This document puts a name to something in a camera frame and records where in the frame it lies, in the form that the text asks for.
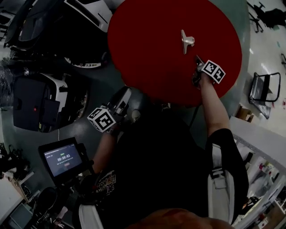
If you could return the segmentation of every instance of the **box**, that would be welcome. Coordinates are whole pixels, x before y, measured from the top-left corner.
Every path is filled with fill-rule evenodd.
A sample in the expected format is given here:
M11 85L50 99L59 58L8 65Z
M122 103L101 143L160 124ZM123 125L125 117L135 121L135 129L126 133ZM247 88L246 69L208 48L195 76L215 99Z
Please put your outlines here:
M109 111L103 108L96 108L88 116L88 120L100 132L106 131L116 123Z

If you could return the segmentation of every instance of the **white floor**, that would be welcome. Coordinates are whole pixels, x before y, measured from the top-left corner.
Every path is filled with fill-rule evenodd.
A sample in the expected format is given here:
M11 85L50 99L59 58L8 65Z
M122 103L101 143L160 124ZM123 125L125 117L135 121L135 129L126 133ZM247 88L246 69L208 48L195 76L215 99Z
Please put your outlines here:
M248 0L250 4L256 4L259 6L258 0ZM260 0L265 6L264 11L272 10L274 8L286 11L286 6L282 3L282 0ZM257 16L256 13L249 7L249 12L253 16ZM259 75L271 74L279 72L281 74L281 91L280 99L278 101L278 107L271 110L270 118L266 120L263 115L259 115L255 107L249 105L246 93L242 98L241 104L251 109L256 117L253 123L263 126L277 134L286 137L286 110L282 107L282 102L286 98L286 69L281 64L281 53L286 56L286 28L279 26L279 30L272 30L264 26L260 22L264 32L255 33L256 26L251 22L251 41L250 41L250 58L248 73L253 77L254 72ZM270 79L270 89L273 93L278 92L278 78Z

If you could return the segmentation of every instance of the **metal clip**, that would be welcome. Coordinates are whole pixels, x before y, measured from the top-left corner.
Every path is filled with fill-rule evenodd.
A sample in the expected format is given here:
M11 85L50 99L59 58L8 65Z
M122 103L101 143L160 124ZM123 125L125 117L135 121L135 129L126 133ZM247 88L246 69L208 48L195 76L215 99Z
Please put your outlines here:
M183 42L183 52L184 54L187 54L188 45L193 47L195 45L195 38L187 37L184 30L181 30L181 35L182 35L182 42Z

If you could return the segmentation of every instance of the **cable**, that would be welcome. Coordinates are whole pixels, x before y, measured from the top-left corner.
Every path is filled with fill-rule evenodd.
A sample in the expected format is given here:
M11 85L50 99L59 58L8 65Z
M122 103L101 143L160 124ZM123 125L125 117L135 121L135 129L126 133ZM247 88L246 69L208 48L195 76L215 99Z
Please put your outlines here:
M197 116L199 107L200 107L200 106L197 106L196 109L195 109L195 111L194 111L194 113L193 113L192 120L191 120L191 122L190 122L190 124L189 124L189 129L191 129L191 127L192 127L192 125L193 125L193 122L194 122L194 120L195 120L195 118L196 118L196 116Z

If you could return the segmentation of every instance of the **white strap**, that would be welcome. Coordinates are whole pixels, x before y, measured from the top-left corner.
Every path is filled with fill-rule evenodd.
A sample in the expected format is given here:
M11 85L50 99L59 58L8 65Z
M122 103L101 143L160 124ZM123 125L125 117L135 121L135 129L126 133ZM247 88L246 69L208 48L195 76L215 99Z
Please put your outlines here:
M80 205L79 218L81 229L103 229L94 205Z
M213 170L208 177L209 217L232 223L234 215L234 180L232 175L222 168L220 146L212 144Z

